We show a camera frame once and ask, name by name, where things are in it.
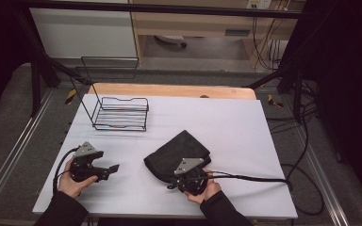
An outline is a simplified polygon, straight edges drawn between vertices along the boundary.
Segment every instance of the person's right hand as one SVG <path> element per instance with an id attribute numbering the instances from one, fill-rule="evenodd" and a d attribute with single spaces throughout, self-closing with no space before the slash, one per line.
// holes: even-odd
<path id="1" fill-rule="evenodd" d="M 204 169 L 204 171 L 207 174 L 207 176 L 213 175 L 213 173 L 209 169 Z M 184 192 L 184 194 L 188 197 L 189 201 L 201 204 L 204 200 L 206 201 L 210 199 L 210 197 L 212 197 L 214 194 L 216 194 L 221 190 L 222 188 L 220 187 L 219 183 L 214 182 L 214 179 L 208 179 L 206 189 L 202 194 L 193 196 L 187 191 Z"/>
<path id="2" fill-rule="evenodd" d="M 73 159 L 70 159 L 67 162 L 66 167 L 64 168 L 64 173 L 60 177 L 58 190 L 75 199 L 81 193 L 82 189 L 93 184 L 98 179 L 98 177 L 91 176 L 85 181 L 75 182 L 70 176 L 69 172 L 72 162 Z"/>

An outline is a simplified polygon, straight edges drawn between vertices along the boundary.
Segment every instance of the wall outlet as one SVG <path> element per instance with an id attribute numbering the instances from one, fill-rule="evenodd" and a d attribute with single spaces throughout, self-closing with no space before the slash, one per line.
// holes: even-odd
<path id="1" fill-rule="evenodd" d="M 269 9 L 272 0 L 249 0 L 246 8 Z"/>
<path id="2" fill-rule="evenodd" d="M 258 5 L 260 5 L 260 0 L 249 0 L 246 8 L 255 9 L 258 8 Z"/>
<path id="3" fill-rule="evenodd" d="M 260 0 L 260 3 L 258 4 L 258 9 L 269 9 L 270 3 L 272 0 Z"/>

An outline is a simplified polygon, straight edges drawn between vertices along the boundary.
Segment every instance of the black sleeve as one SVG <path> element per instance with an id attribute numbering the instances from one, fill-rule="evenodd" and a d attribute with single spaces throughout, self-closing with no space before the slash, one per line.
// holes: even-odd
<path id="1" fill-rule="evenodd" d="M 238 212 L 222 191 L 217 192 L 201 204 L 201 210 L 213 226 L 249 226 L 253 225 L 246 217 Z"/>
<path id="2" fill-rule="evenodd" d="M 79 226 L 87 214 L 82 204 L 59 191 L 34 226 Z"/>

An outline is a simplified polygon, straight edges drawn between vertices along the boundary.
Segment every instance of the white table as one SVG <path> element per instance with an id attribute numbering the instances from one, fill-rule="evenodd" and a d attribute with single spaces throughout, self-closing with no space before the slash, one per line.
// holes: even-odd
<path id="1" fill-rule="evenodd" d="M 96 217 L 202 218 L 199 206 L 177 189 L 167 189 L 144 165 L 153 153 L 183 130 L 211 152 L 211 170 L 264 178 L 284 178 L 261 104 L 257 100 L 146 97 L 146 132 L 97 131 L 82 105 L 45 182 L 33 212 L 42 213 L 52 197 L 52 179 L 62 156 L 88 141 L 104 156 L 95 167 L 120 164 L 107 181 L 83 190 L 77 199 Z M 93 107 L 96 96 L 85 95 Z M 248 218 L 297 218 L 288 186 L 281 183 L 217 180 L 224 193 Z"/>

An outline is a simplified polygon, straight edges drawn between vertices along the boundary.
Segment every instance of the black cloth bag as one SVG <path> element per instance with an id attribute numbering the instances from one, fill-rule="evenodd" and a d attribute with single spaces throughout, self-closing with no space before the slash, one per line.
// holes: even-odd
<path id="1" fill-rule="evenodd" d="M 157 179 L 170 183 L 177 178 L 174 171 L 183 158 L 203 158 L 204 162 L 198 166 L 203 168 L 211 162 L 209 154 L 210 151 L 204 145 L 184 130 L 143 161 Z"/>

